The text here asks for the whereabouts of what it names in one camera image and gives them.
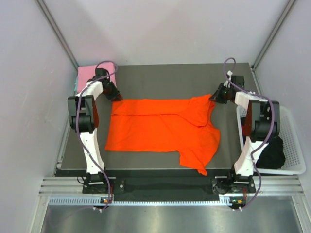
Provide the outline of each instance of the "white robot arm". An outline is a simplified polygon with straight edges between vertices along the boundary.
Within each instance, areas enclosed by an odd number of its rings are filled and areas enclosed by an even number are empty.
[[[236,86],[244,89],[244,77],[231,75],[232,73],[229,72],[229,79]],[[239,184],[241,186],[247,186],[252,180],[254,164],[256,164],[259,159],[261,152],[269,144],[270,139],[279,134],[279,103],[277,101],[272,101],[275,117],[274,122],[271,122],[272,113],[268,100],[256,97],[251,92],[245,93],[239,91],[228,82],[221,83],[210,100],[217,103],[227,103],[227,101],[231,101],[247,110],[245,125],[242,132],[246,137],[245,145],[239,159],[233,165],[228,176],[228,181],[226,182],[226,185],[231,186],[239,186]],[[272,124],[273,131],[269,140],[258,151],[253,153],[252,158],[251,153],[266,139]]]
[[[95,69],[95,76],[87,82],[86,87],[81,92],[82,96],[79,93],[68,98],[69,123],[76,132],[77,113],[79,112],[77,124],[79,127],[79,137],[84,145],[83,150],[87,165],[85,182],[87,184],[104,183],[102,171],[104,171],[105,165],[97,142],[99,118],[95,100],[101,93],[104,93],[111,101],[122,99],[120,92],[108,77],[109,73],[107,70],[102,68]],[[79,98],[81,98],[80,109],[78,109]]]

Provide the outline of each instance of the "purple cable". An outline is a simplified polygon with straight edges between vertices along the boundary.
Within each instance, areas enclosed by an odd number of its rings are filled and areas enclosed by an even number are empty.
[[[81,108],[81,101],[82,101],[82,94],[91,86],[93,85],[96,81],[101,81],[105,78],[108,78],[110,77],[111,75],[114,75],[117,70],[118,70],[118,66],[117,64],[115,64],[114,62],[112,61],[102,61],[102,62],[99,62],[96,66],[96,68],[100,65],[100,64],[103,64],[103,63],[108,63],[108,62],[111,62],[114,67],[115,67],[115,71],[112,72],[111,74],[108,74],[106,76],[101,76],[100,78],[98,79],[95,79],[93,81],[91,81],[89,84],[86,85],[86,87],[81,91],[80,93],[80,96],[79,96],[79,99],[78,99],[78,110],[77,110],[77,118],[76,118],[76,131],[77,131],[77,135],[78,135],[78,138],[79,138],[79,141],[82,145],[82,147],[86,150],[86,152],[88,153],[90,159],[92,160],[92,162],[95,164],[96,167],[98,167],[98,169],[103,173],[106,181],[107,181],[107,184],[108,184],[108,202],[106,203],[105,207],[102,209],[102,210],[105,210],[107,207],[108,207],[108,204],[110,202],[110,191],[111,191],[111,186],[110,186],[110,182],[109,182],[109,179],[108,179],[108,176],[106,175],[106,173],[104,172],[104,170],[99,166],[99,164],[93,159],[92,155],[90,154],[89,150],[87,149],[87,147],[83,144],[81,138],[80,138],[80,131],[79,131],[79,116],[80,116],[80,108]],[[64,218],[63,220],[61,220],[59,223],[57,223],[56,225],[53,225],[52,222],[51,222],[51,214],[50,214],[50,211],[48,212],[48,221],[49,221],[49,225],[52,227],[52,228],[56,228],[58,227],[59,225],[61,225],[62,223],[64,223],[68,218],[70,218],[71,216],[75,215],[77,212],[81,211],[81,210],[84,210],[84,209],[92,209],[93,207],[91,206],[84,206],[84,207],[81,207],[80,209],[77,209],[76,211],[72,212],[70,215],[68,215],[66,218]]]
[[[244,92],[244,93],[249,93],[247,91],[245,91],[244,89],[240,88],[239,86],[235,85],[228,77],[227,77],[227,73],[226,73],[226,64],[227,64],[227,61],[229,60],[233,60],[234,64],[233,64],[233,68],[232,68],[232,72],[235,68],[235,64],[236,64],[236,60],[235,58],[233,57],[229,57],[227,58],[225,61],[224,61],[224,64],[223,64],[223,73],[224,73],[224,76],[227,78],[228,82],[233,85],[236,89]],[[253,201],[254,199],[257,197],[260,189],[261,189],[261,183],[262,183],[262,177],[261,177],[261,174],[260,172],[258,171],[257,167],[256,167],[256,164],[254,162],[254,153],[256,153],[258,150],[260,150],[269,140],[271,134],[272,134],[272,131],[273,131],[273,125],[274,125],[274,120],[275,120],[275,110],[274,110],[274,107],[273,107],[273,103],[272,101],[266,97],[266,96],[263,96],[263,95],[259,95],[259,94],[253,94],[253,93],[250,93],[250,95],[253,95],[253,96],[256,96],[256,97],[259,97],[259,98],[262,98],[262,99],[266,99],[268,100],[269,104],[270,104],[270,109],[271,109],[271,125],[270,125],[270,128],[269,128],[269,132],[266,136],[266,138],[264,139],[264,141],[261,143],[261,145],[259,147],[257,147],[255,150],[253,150],[251,152],[251,158],[252,158],[252,161],[253,161],[253,165],[254,165],[254,169],[256,171],[256,173],[258,174],[258,177],[259,177],[259,185],[258,185],[258,189],[256,191],[256,193],[254,194],[254,196],[251,198],[251,200],[244,206],[242,207],[242,209],[245,209],[246,207],[248,207]]]

